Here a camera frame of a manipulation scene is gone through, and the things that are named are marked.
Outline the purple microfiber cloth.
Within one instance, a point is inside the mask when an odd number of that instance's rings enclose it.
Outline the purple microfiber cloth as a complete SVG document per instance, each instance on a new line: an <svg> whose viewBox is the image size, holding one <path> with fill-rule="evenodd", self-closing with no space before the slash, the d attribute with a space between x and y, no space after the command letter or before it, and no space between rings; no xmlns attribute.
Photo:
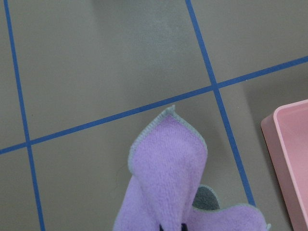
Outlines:
<svg viewBox="0 0 308 231"><path fill-rule="evenodd" d="M136 138L128 156L132 174L115 231L268 231L263 214L248 204L220 208L200 183L207 145L175 112L160 113Z"/></svg>

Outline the pink plastic bin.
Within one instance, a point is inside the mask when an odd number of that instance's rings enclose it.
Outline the pink plastic bin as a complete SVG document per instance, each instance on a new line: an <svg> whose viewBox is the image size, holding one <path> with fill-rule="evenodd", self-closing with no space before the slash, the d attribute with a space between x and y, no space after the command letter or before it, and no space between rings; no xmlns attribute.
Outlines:
<svg viewBox="0 0 308 231"><path fill-rule="evenodd" d="M278 107L261 129L295 231L308 229L308 102Z"/></svg>

